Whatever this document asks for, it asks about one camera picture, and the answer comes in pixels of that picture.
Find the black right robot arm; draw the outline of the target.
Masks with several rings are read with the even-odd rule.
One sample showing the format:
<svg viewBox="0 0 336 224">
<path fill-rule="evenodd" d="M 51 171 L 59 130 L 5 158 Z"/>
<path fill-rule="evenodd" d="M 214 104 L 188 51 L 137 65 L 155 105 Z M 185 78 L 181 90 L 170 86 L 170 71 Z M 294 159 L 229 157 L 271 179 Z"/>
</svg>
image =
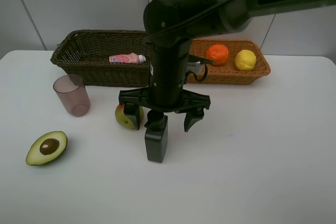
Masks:
<svg viewBox="0 0 336 224">
<path fill-rule="evenodd" d="M 201 120 L 211 102 L 207 95 L 184 90 L 190 45 L 195 38 L 237 33 L 252 18 L 334 5 L 335 0 L 152 0 L 143 21 L 150 46 L 150 78 L 146 88 L 121 91 L 119 102 L 136 128 L 140 107 L 155 112 L 147 126 L 163 113 L 186 115 L 188 131 Z"/>
</svg>

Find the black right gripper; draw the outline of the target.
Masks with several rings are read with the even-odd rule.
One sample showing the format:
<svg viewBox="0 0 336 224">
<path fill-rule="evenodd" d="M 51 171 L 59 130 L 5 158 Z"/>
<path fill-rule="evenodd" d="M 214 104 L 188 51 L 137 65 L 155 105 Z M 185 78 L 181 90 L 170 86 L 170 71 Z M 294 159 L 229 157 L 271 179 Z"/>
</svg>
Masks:
<svg viewBox="0 0 336 224">
<path fill-rule="evenodd" d="M 184 39 L 168 48 L 152 43 L 148 87 L 119 93 L 119 103 L 125 104 L 126 128 L 139 130 L 139 106 L 164 113 L 187 111 L 184 132 L 203 119 L 204 109 L 211 104 L 209 96 L 183 89 L 191 43 L 191 39 Z"/>
</svg>

